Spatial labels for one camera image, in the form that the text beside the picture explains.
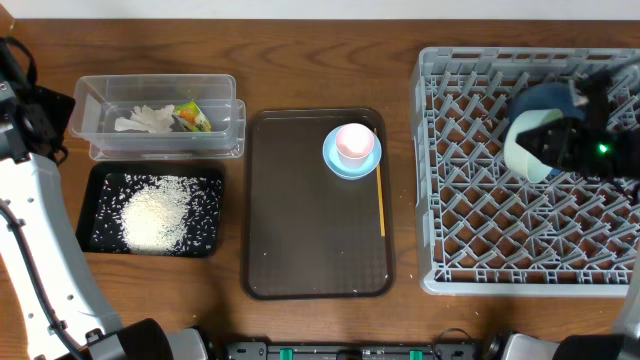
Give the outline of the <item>light blue saucer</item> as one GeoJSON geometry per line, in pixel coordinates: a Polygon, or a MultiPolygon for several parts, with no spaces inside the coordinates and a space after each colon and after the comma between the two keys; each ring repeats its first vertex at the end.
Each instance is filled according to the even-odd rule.
{"type": "Polygon", "coordinates": [[[339,156],[336,138],[343,125],[334,128],[325,138],[322,146],[322,156],[327,167],[338,177],[346,180],[358,180],[374,171],[382,157],[382,145],[376,135],[373,135],[374,146],[371,153],[364,159],[364,163],[356,168],[344,165],[339,156]]]}

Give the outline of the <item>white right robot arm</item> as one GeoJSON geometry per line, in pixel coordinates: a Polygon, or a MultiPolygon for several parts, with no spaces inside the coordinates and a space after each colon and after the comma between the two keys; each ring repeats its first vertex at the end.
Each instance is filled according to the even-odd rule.
{"type": "MultiPolygon", "coordinates": [[[[518,95],[509,111],[504,161],[509,170],[538,183],[553,169],[607,182],[630,204],[621,178],[639,179],[639,131],[613,133],[608,92],[623,65],[565,83],[540,84],[518,95]]],[[[637,359],[639,357],[639,265],[635,264],[621,313],[609,335],[573,335],[559,343],[512,334],[504,359],[637,359]]]]}

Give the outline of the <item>wooden chopstick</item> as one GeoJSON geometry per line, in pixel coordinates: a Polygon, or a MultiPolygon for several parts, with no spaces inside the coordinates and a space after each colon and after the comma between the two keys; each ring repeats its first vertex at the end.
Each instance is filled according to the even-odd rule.
{"type": "Polygon", "coordinates": [[[380,162],[381,162],[381,157],[378,160],[378,164],[376,166],[376,179],[377,179],[380,235],[381,237],[385,238],[386,237],[386,220],[385,220],[384,196],[383,196],[383,188],[382,188],[383,183],[382,183],[380,162]]]}

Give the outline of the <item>yellow green snack wrapper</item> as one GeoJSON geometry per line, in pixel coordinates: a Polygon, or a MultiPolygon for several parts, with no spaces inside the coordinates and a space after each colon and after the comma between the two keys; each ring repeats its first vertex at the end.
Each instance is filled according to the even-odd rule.
{"type": "Polygon", "coordinates": [[[174,108],[173,116],[185,131],[211,132],[212,126],[208,118],[195,102],[188,102],[174,108]]]}

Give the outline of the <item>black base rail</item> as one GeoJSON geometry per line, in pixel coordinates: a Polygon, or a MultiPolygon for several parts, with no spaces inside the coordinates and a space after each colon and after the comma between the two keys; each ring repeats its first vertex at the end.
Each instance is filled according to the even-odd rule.
{"type": "Polygon", "coordinates": [[[481,360],[499,359],[496,346],[478,343],[441,344],[267,344],[236,342],[224,346],[228,360],[481,360]]]}

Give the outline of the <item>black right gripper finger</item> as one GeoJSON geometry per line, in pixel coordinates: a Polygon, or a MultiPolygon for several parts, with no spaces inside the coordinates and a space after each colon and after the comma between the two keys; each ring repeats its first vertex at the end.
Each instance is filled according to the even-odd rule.
{"type": "Polygon", "coordinates": [[[591,129],[604,130],[609,119],[608,89],[612,85],[609,70],[600,70],[587,77],[569,81],[573,105],[582,108],[584,124],[591,129]]]}
{"type": "Polygon", "coordinates": [[[516,143],[544,165],[569,170],[571,118],[560,118],[516,136],[516,143]]]}

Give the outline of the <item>pink cup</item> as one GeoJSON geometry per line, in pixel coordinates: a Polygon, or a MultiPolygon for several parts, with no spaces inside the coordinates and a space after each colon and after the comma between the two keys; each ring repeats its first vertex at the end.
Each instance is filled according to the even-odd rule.
{"type": "Polygon", "coordinates": [[[374,148],[373,132],[365,125],[349,123],[342,126],[336,134],[338,153],[353,160],[367,157],[374,148]]]}

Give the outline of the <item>white rice pile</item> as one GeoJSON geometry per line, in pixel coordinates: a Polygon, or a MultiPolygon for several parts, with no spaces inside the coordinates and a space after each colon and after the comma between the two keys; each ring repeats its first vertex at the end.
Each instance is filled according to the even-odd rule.
{"type": "Polygon", "coordinates": [[[102,181],[88,250],[209,256],[216,248],[222,192],[218,175],[110,173],[102,181]]]}

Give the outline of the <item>dark blue plate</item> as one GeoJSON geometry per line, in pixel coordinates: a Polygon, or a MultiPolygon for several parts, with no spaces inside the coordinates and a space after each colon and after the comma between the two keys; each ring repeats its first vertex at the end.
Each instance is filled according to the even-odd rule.
{"type": "MultiPolygon", "coordinates": [[[[515,117],[528,110],[545,109],[559,109],[562,112],[562,117],[584,119],[583,111],[573,105],[569,86],[566,83],[538,84],[522,91],[511,100],[507,111],[508,126],[503,134],[504,143],[511,122],[515,117]]],[[[552,168],[550,174],[556,175],[557,173],[559,170],[552,168]]]]}

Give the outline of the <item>brown plastic serving tray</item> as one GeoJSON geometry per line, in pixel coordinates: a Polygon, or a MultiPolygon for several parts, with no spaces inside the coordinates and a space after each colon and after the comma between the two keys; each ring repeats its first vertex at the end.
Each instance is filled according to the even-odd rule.
{"type": "Polygon", "coordinates": [[[271,110],[248,128],[242,285],[258,300],[376,297],[394,281],[389,171],[380,162],[386,237],[380,235],[376,169],[336,176],[322,145],[336,127],[360,123],[380,141],[370,108],[271,110]]]}

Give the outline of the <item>black rectangular tray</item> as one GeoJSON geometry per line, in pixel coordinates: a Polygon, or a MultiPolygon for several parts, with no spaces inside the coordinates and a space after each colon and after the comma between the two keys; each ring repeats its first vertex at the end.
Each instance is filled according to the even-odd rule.
{"type": "Polygon", "coordinates": [[[96,204],[102,189],[102,181],[110,173],[142,174],[142,175],[177,175],[177,176],[202,176],[211,177],[218,175],[223,180],[223,173],[215,167],[199,166],[196,164],[181,163],[153,163],[153,162],[120,162],[102,163],[96,165],[90,172],[89,182],[79,217],[76,236],[81,248],[88,250],[88,234],[91,231],[95,216],[96,204]]]}

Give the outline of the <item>mint green bowl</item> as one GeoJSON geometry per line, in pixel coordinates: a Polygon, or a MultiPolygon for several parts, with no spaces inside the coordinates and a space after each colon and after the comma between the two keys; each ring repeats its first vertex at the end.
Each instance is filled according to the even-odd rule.
{"type": "Polygon", "coordinates": [[[528,110],[515,117],[507,132],[503,149],[507,168],[530,183],[543,181],[552,172],[552,168],[543,164],[523,146],[518,145],[516,137],[561,117],[562,112],[559,109],[528,110]]]}

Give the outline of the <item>grey plastic dishwasher rack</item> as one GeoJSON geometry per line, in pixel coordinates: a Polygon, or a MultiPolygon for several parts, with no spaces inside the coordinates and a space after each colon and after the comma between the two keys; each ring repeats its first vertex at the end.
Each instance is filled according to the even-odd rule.
{"type": "Polygon", "coordinates": [[[512,98],[635,59],[633,48],[427,47],[411,76],[422,288],[433,295],[622,297],[639,239],[631,179],[553,173],[503,157],[512,98]]]}

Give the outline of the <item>clear plastic waste bin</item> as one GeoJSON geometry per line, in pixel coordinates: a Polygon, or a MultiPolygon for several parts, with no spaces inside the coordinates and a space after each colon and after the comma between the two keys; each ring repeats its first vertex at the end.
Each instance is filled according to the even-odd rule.
{"type": "Polygon", "coordinates": [[[239,158],[244,153],[246,107],[227,74],[102,75],[80,78],[70,133],[90,143],[95,161],[150,161],[239,158]],[[117,132],[115,120],[129,118],[135,106],[154,110],[195,102],[211,132],[117,132]]]}

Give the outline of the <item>white tissue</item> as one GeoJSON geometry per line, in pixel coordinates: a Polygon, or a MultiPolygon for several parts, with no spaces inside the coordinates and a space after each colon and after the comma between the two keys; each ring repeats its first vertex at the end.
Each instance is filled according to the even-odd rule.
{"type": "Polygon", "coordinates": [[[117,132],[128,130],[149,133],[170,133],[174,125],[174,105],[167,105],[154,110],[149,106],[135,106],[129,118],[119,117],[115,120],[114,129],[117,132]]]}

